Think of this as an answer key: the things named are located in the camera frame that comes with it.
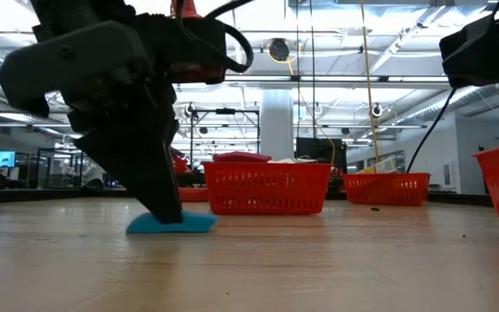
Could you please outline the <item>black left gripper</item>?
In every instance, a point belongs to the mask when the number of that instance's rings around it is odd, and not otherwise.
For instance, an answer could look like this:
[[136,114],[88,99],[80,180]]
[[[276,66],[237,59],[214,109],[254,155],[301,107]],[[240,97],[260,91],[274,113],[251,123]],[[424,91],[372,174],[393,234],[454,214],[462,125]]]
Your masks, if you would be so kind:
[[161,224],[183,220],[169,146],[178,130],[167,70],[178,50],[173,21],[96,23],[9,53],[0,85],[9,104],[46,118],[62,94],[75,141]]

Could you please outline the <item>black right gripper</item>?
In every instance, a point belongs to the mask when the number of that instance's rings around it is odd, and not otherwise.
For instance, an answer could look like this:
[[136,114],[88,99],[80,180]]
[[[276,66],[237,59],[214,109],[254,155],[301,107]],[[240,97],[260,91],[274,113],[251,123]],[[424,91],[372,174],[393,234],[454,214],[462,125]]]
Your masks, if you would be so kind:
[[439,42],[451,87],[499,83],[499,20],[485,16]]

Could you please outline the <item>teal wedge eraser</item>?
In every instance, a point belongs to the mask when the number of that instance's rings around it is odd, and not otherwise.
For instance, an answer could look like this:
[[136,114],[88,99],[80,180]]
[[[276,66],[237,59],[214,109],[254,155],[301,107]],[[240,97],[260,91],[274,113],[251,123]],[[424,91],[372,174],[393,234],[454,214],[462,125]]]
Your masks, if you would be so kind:
[[160,223],[150,212],[137,216],[126,228],[129,234],[206,233],[217,222],[216,215],[182,211],[182,222]]

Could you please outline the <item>pink eraser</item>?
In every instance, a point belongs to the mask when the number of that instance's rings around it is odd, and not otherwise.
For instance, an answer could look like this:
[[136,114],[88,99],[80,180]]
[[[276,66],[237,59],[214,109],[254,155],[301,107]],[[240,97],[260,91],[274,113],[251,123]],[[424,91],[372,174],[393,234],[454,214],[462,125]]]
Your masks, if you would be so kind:
[[214,162],[234,162],[234,163],[268,163],[271,156],[260,153],[230,152],[217,153],[213,155]]

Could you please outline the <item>small white packaged item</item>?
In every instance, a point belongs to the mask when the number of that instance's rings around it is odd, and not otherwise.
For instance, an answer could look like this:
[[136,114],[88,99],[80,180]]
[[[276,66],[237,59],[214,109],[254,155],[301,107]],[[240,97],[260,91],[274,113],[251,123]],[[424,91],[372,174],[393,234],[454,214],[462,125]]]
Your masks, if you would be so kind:
[[289,159],[279,159],[279,160],[269,160],[268,163],[271,164],[309,164],[318,163],[316,159],[310,159],[308,155],[300,158],[289,158]]

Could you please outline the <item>orange desk lamp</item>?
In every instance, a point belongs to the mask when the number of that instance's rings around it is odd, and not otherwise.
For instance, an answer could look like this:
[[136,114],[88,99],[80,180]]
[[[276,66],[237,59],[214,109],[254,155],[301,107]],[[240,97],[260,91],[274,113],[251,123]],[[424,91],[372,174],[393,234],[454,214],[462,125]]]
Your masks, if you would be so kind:
[[[193,0],[184,0],[183,6],[180,6],[180,0],[172,0],[172,10],[176,9],[181,10],[183,17],[199,18]],[[182,202],[206,202],[209,200],[204,175],[196,169],[191,169],[185,154],[172,149],[172,166]]]

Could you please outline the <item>white building column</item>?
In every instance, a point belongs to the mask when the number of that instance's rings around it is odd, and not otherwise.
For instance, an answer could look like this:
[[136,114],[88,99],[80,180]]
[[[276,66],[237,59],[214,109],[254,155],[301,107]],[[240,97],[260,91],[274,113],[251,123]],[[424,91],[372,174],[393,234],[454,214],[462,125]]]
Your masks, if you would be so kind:
[[288,89],[265,89],[260,105],[260,151],[272,160],[294,156],[293,99]]

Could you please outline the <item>black screen panel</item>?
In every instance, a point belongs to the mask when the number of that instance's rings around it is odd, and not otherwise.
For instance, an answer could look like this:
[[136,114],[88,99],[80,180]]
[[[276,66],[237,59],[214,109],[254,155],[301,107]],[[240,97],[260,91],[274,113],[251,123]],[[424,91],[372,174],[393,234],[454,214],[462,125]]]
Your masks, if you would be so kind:
[[347,144],[340,139],[298,137],[295,140],[295,157],[314,159],[330,164],[338,172],[347,173]]

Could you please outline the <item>black frame workstation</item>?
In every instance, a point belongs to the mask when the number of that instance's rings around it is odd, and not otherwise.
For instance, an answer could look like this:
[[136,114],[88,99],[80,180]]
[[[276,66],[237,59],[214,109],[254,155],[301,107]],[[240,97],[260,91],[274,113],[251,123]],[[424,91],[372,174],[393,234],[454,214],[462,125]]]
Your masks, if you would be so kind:
[[85,188],[102,190],[104,170],[78,149],[41,148],[37,152],[38,189]]

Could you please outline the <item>black metal frame stand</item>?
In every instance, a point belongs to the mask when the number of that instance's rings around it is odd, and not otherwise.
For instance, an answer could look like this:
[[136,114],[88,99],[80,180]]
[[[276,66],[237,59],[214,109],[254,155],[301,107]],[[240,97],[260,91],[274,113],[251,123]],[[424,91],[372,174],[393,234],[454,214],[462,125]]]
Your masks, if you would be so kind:
[[212,159],[216,153],[245,151],[259,153],[260,112],[234,108],[196,109],[181,123],[186,138],[181,150],[188,152],[191,163]]

